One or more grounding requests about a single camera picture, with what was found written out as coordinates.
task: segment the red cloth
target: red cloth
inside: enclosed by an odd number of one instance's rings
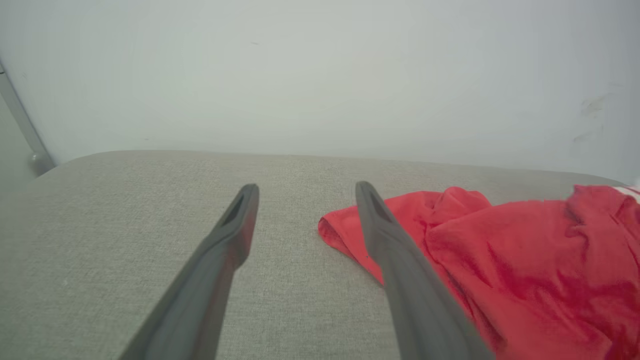
[[[449,188],[385,204],[498,358],[640,358],[633,198],[576,186],[566,201],[491,206],[479,192]],[[382,282],[355,207],[325,215],[318,231]]]

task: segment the white wall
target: white wall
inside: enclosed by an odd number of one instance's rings
[[[58,163],[119,149],[640,176],[636,0],[1,0]]]

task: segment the red velvet fabric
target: red velvet fabric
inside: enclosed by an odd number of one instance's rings
[[[498,358],[640,358],[633,198],[576,186],[567,200],[491,206],[452,187],[385,203]],[[355,207],[325,215],[318,231],[382,282]]]

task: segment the gray fabric surface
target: gray fabric surface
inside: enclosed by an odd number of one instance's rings
[[[571,173],[304,156],[108,152],[66,163],[0,202],[0,358],[114,359],[245,183],[260,186],[219,359],[392,359],[383,289],[317,234],[355,204],[449,186],[493,204],[560,199]]]

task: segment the gray cushion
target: gray cushion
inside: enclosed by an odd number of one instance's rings
[[[243,184],[260,186],[220,359],[399,356],[383,289],[317,234],[355,204],[448,186],[493,204],[560,199],[601,177],[405,161],[180,151],[66,163],[0,202],[0,358],[114,359]]]

